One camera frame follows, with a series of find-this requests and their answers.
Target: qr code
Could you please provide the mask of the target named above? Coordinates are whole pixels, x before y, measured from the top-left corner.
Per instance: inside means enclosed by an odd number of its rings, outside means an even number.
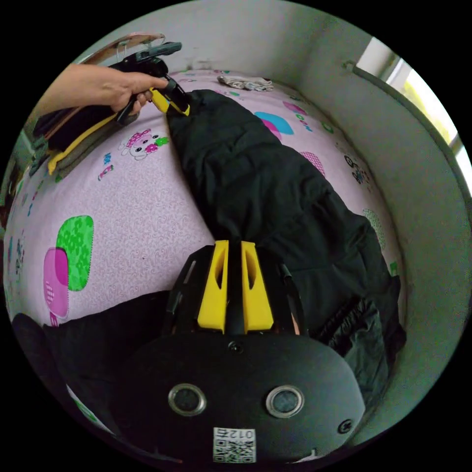
[[[227,464],[256,462],[256,430],[214,428],[213,461]]]

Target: pink bedsheet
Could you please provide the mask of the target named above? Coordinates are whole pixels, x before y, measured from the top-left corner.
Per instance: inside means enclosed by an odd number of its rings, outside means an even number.
[[[392,274],[405,278],[393,224],[367,167],[342,132],[295,91],[229,88],[228,71],[173,74],[184,90],[223,93],[261,118],[308,159],[347,207],[377,232]],[[44,164],[24,177],[4,237],[4,286],[12,318],[23,312],[58,325],[172,287],[188,255],[213,238],[183,179],[163,114],[147,105],[138,120],[58,180]]]

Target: green pattern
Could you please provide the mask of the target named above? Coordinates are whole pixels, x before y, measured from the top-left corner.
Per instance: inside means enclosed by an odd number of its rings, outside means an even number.
[[[331,133],[331,134],[334,133],[334,129],[331,128],[331,126],[329,126],[329,124],[326,124],[326,123],[324,123],[324,122],[322,121],[322,122],[321,122],[321,125],[323,126],[323,128],[324,128],[328,133]]]
[[[390,275],[394,277],[395,275],[398,275],[398,265],[396,262],[392,262],[390,264]]]
[[[165,144],[167,144],[169,142],[169,138],[167,138],[166,136],[163,136],[162,138],[157,138],[155,141],[154,141],[154,144],[156,146],[164,146]]]
[[[362,213],[364,213],[364,216],[369,220],[369,223],[371,224],[372,228],[374,228],[375,234],[377,235],[377,239],[379,240],[380,248],[384,250],[385,235],[382,225],[380,223],[380,218],[375,214],[375,212],[368,208],[364,208],[364,210],[362,210]]]
[[[90,216],[74,216],[66,220],[58,232],[56,247],[62,248],[69,262],[69,290],[83,290],[89,280],[92,257],[93,220]]]
[[[98,421],[95,415],[85,405],[77,400],[74,400],[74,402],[84,416],[86,416],[91,422],[96,423]]]

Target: finger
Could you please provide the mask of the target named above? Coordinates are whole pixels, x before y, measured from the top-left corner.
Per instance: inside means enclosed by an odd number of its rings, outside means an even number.
[[[140,93],[137,97],[136,97],[137,101],[139,102],[139,104],[141,106],[145,105],[145,103],[148,101],[146,99],[146,95],[144,93]]]
[[[141,110],[141,103],[139,103],[139,101],[136,100],[136,101],[134,102],[133,110],[131,110],[130,115],[131,115],[131,116],[132,116],[132,115],[135,115],[135,114],[139,113],[140,110]]]
[[[141,72],[127,72],[128,74],[133,74],[131,78],[133,79],[132,83],[132,93],[145,93],[145,91],[153,89],[164,89],[168,82],[166,79],[159,79],[148,74],[143,74]]]
[[[166,79],[158,79],[157,77],[152,77],[153,82],[151,87],[154,87],[155,89],[165,89],[169,82]]]

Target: human arm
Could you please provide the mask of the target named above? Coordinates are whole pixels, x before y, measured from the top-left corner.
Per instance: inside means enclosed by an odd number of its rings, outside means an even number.
[[[137,113],[150,99],[148,90],[163,89],[165,79],[140,72],[121,72],[110,67],[70,64],[54,80],[33,109],[28,121],[65,108],[108,105],[122,110],[131,95],[138,94],[132,113]]]

